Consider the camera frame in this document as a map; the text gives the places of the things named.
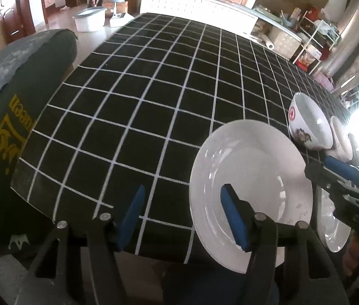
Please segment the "metal screw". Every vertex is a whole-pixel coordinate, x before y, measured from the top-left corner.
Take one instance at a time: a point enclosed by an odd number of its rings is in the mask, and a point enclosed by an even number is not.
[[[109,212],[105,212],[100,215],[101,221],[107,221],[110,220],[110,218],[111,218],[111,214]]]
[[[257,212],[254,214],[254,218],[258,221],[264,221],[266,219],[266,215],[261,212]]]
[[[64,229],[68,226],[68,223],[65,220],[61,220],[56,224],[56,227],[59,229]]]
[[[309,227],[309,225],[307,222],[301,220],[298,222],[298,227],[302,228],[302,229],[307,229]]]

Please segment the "white bowl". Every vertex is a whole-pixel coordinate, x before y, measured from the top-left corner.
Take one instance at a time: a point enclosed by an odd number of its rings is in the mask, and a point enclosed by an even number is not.
[[[237,120],[213,132],[195,158],[189,186],[192,220],[207,252],[222,266],[246,273],[250,253],[236,245],[221,204],[225,183],[276,222],[309,223],[312,185],[304,168],[296,146],[268,124]],[[278,248],[276,264],[283,261],[284,248]]]
[[[296,93],[288,111],[289,130],[308,149],[330,149],[333,137],[321,108],[303,93]]]
[[[329,193],[317,187],[315,199],[318,205],[317,232],[322,244],[332,252],[340,251],[346,244],[350,227],[333,215],[335,205],[329,198]]]
[[[331,117],[330,126],[334,144],[331,149],[326,151],[326,154],[344,163],[351,161],[353,159],[353,149],[348,132],[336,116]]]

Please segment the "countertop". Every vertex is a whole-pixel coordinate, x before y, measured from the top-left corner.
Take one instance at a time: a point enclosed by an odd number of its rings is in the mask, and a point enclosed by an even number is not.
[[[268,17],[256,10],[247,8],[245,6],[242,6],[241,4],[235,4],[235,3],[231,2],[231,1],[227,1],[227,0],[214,0],[214,1],[221,2],[221,3],[226,4],[232,8],[236,8],[236,9],[246,12],[250,15],[256,16],[256,17],[264,20],[265,22],[268,22],[271,25],[276,26],[280,30],[288,33],[290,36],[292,36],[294,39],[298,40],[299,42],[302,42],[302,39],[299,36],[297,36],[297,34],[295,32],[291,31],[289,28],[277,23],[274,19],[271,19],[270,17]]]
[[[118,223],[142,184],[146,205],[126,251],[210,260],[189,209],[200,146],[237,119],[268,123],[290,137],[287,113],[299,91],[347,124],[337,99],[273,52],[210,25],[142,14],[58,89],[25,145],[12,187],[54,221],[78,224],[103,212]],[[324,159],[321,151],[297,148],[306,162]]]

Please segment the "red logo on bowl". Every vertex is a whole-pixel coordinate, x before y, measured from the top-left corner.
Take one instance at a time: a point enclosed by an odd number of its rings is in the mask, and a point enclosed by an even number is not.
[[[290,111],[288,112],[288,116],[290,117],[291,121],[294,121],[294,119],[295,119],[295,108],[293,106],[290,108]]]

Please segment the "white bucket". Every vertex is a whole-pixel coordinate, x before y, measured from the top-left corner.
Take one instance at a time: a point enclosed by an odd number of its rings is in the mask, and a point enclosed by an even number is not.
[[[90,7],[83,9],[72,18],[79,32],[95,32],[105,25],[106,7]]]

